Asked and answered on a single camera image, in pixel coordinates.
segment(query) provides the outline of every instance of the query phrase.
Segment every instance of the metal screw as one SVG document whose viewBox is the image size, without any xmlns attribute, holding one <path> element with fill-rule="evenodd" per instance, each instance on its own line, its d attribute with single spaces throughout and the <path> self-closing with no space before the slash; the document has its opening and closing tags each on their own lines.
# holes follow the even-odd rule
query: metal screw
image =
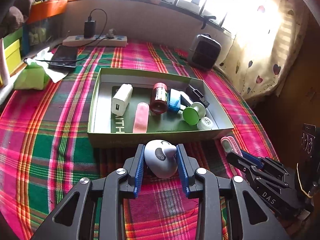
<svg viewBox="0 0 320 240">
<path fill-rule="evenodd" d="M 80 179 L 81 184 L 87 184 L 88 182 L 89 182 L 89 179 L 87 177 Z"/>
<path fill-rule="evenodd" d="M 199 173 L 199 174 L 206 174 L 207 173 L 207 170 L 205 169 L 205 168 L 198 168 L 197 169 L 197 172 Z"/>
<path fill-rule="evenodd" d="M 125 174 L 126 173 L 126 169 L 124 169 L 124 168 L 119 168 L 119 169 L 117 169 L 117 174 L 118 175 L 122 175 L 122 174 Z"/>
<path fill-rule="evenodd" d="M 237 183 L 241 183 L 243 181 L 242 177 L 241 176 L 234 176 L 233 177 L 233 180 Z"/>
</svg>

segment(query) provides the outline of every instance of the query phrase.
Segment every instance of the black portable speaker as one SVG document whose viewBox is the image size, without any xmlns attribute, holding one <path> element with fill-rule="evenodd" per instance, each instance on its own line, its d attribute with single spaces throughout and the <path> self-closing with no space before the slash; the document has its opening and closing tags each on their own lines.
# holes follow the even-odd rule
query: black portable speaker
<svg viewBox="0 0 320 240">
<path fill-rule="evenodd" d="M 211 39 L 210 34 L 199 34 L 189 49 L 188 64 L 209 71 L 216 63 L 220 51 L 221 45 Z"/>
</svg>

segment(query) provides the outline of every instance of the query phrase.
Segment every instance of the green cloth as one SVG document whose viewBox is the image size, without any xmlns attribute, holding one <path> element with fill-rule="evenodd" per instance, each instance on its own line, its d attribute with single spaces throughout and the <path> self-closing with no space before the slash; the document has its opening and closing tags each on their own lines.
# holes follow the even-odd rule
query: green cloth
<svg viewBox="0 0 320 240">
<path fill-rule="evenodd" d="M 32 62 L 31 65 L 27 65 L 24 70 L 21 71 L 13 88 L 15 90 L 23 89 L 37 89 L 43 90 L 49 81 L 49 76 L 45 73 L 42 66 Z"/>
</svg>

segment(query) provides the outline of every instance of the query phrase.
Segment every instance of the rubber band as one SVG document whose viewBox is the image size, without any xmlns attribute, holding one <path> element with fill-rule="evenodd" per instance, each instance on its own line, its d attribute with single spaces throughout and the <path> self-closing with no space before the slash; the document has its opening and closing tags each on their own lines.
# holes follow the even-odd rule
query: rubber band
<svg viewBox="0 0 320 240">
<path fill-rule="evenodd" d="M 305 192 L 302 188 L 302 184 L 301 184 L 301 181 L 300 181 L 300 177 L 299 177 L 299 170 L 298 170 L 298 163 L 297 163 L 297 175 L 298 175 L 298 181 L 299 181 L 299 184 L 300 184 L 300 189 L 301 191 L 308 197 L 308 198 L 313 198 L 313 196 L 309 196 L 309 194 L 307 192 Z"/>
</svg>

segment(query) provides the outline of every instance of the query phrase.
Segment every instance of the black smartphone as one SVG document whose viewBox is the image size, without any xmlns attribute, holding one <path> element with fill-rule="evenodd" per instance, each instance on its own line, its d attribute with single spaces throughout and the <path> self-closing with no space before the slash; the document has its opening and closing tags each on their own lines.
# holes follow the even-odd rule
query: black smartphone
<svg viewBox="0 0 320 240">
<path fill-rule="evenodd" d="M 77 62 L 68 62 L 77 60 L 78 47 L 69 47 L 59 45 L 55 54 L 51 60 L 57 60 L 61 62 L 50 62 L 49 68 L 56 70 L 69 70 L 73 71 L 76 68 Z"/>
</svg>

